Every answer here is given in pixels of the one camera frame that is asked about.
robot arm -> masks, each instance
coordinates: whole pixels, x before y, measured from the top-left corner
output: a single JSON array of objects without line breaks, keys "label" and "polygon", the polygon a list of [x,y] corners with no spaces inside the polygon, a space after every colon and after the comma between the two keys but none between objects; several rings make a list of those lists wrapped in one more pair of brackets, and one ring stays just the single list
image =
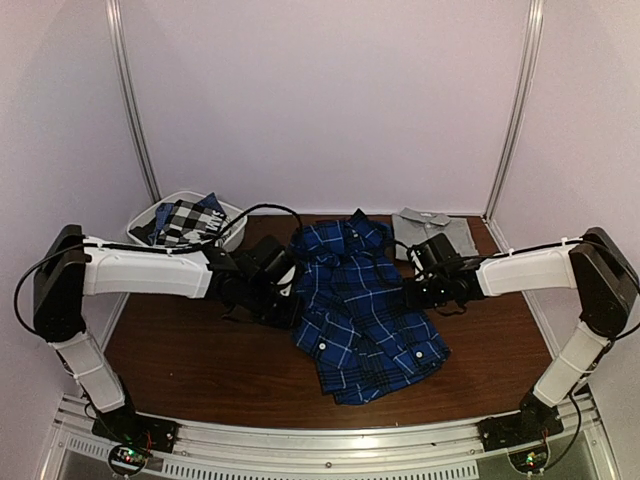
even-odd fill
[{"label": "robot arm", "polygon": [[438,308],[455,301],[543,288],[577,289],[582,313],[573,335],[557,358],[525,395],[520,412],[480,422],[485,450],[540,438],[541,431],[562,431],[556,406],[588,376],[625,329],[637,296],[637,275],[601,228],[559,245],[510,251],[494,257],[460,257],[446,236],[412,249],[417,274],[405,285],[409,306]]},{"label": "robot arm", "polygon": [[[479,424],[485,450],[539,439],[543,430],[562,431],[556,405],[588,375],[624,330],[637,275],[602,229],[580,239],[493,257],[460,257],[444,235],[411,248],[417,274],[404,286],[413,308],[438,308],[541,288],[577,288],[580,323],[562,352],[525,395],[520,412]],[[96,408],[94,433],[135,443],[142,432],[154,449],[171,451],[174,422],[138,415],[82,319],[83,295],[140,292],[217,299],[247,308],[256,322],[278,328],[296,325],[302,310],[289,293],[294,259],[272,237],[252,250],[228,253],[207,245],[190,252],[114,244],[84,237],[67,226],[34,278],[34,328],[56,349]]]},{"label": "robot arm", "polygon": [[294,327],[302,310],[288,286],[295,261],[273,237],[239,253],[214,245],[184,252],[105,242],[69,225],[49,256],[34,277],[36,333],[88,394],[99,420],[94,433],[135,443],[146,441],[143,433],[149,432],[157,450],[171,450],[176,425],[136,414],[124,384],[86,328],[83,296],[136,292],[215,299],[244,307],[256,323],[283,329]]}]

plaid shirt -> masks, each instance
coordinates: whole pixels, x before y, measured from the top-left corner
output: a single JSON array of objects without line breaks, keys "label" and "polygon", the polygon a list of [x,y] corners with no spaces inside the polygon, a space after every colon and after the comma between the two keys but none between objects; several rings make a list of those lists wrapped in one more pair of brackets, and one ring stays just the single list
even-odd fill
[{"label": "plaid shirt", "polygon": [[336,403],[368,403],[426,378],[449,356],[426,314],[404,304],[402,277],[384,255],[391,238],[388,225],[358,210],[307,226],[292,242],[307,306],[294,341],[316,360]]}]

plastic bin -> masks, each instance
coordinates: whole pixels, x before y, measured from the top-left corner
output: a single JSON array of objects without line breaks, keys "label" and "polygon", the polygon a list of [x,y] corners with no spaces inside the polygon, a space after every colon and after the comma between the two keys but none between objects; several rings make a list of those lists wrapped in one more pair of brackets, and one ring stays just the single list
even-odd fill
[{"label": "plastic bin", "polygon": [[[144,245],[148,247],[149,246],[148,244],[144,243],[140,239],[131,235],[131,233],[129,232],[135,227],[145,226],[154,218],[156,218],[156,209],[160,206],[161,203],[175,203],[178,200],[186,200],[187,202],[198,203],[204,197],[205,197],[204,195],[201,195],[199,193],[186,192],[186,191],[176,192],[172,195],[169,195],[168,197],[165,197],[162,200],[160,200],[158,203],[150,206],[144,212],[142,212],[140,215],[134,218],[127,226],[127,235],[131,240],[133,240],[133,242],[137,243],[138,245]],[[228,203],[225,203],[225,202],[220,202],[219,200],[218,202],[220,203],[225,213],[227,214],[228,221],[233,220],[238,215],[240,215],[240,213],[242,213],[242,210],[240,210],[237,207],[234,207],[233,205],[229,205]],[[224,238],[222,239],[222,246],[224,247],[225,250],[232,252],[233,250],[235,250],[240,246],[240,244],[242,243],[242,240],[244,239],[244,229],[246,226],[247,226],[247,217],[244,217],[242,220],[236,223],[233,227],[231,227],[231,232],[227,232]]]}]

shirt collar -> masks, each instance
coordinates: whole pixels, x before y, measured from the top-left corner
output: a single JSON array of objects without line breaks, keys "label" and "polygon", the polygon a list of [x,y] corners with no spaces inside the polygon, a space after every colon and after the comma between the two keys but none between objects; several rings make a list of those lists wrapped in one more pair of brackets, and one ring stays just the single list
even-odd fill
[{"label": "shirt collar", "polygon": [[356,210],[346,223],[362,237],[369,247],[379,247],[385,240],[391,238],[388,225],[372,222],[360,209]]}]

white backdrop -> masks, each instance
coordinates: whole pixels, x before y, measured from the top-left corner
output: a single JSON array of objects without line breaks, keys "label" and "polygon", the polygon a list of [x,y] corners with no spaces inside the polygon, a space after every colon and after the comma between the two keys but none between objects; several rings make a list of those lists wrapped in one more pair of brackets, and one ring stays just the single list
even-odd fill
[{"label": "white backdrop", "polygon": [[123,2],[165,194],[480,213],[529,2]]},{"label": "white backdrop", "polygon": [[[538,67],[497,222],[514,247],[603,226],[640,270],[640,4],[547,2]],[[563,345],[575,292],[536,294]],[[632,324],[640,321],[636,305]],[[640,470],[640,333],[603,360],[592,386],[623,478]]]},{"label": "white backdrop", "polygon": [[[62,391],[77,390],[53,349],[18,326],[15,284],[65,224],[121,239],[149,200],[103,0],[0,0],[0,64],[0,477],[22,480],[35,478]],[[114,297],[90,300],[100,338]]]}]

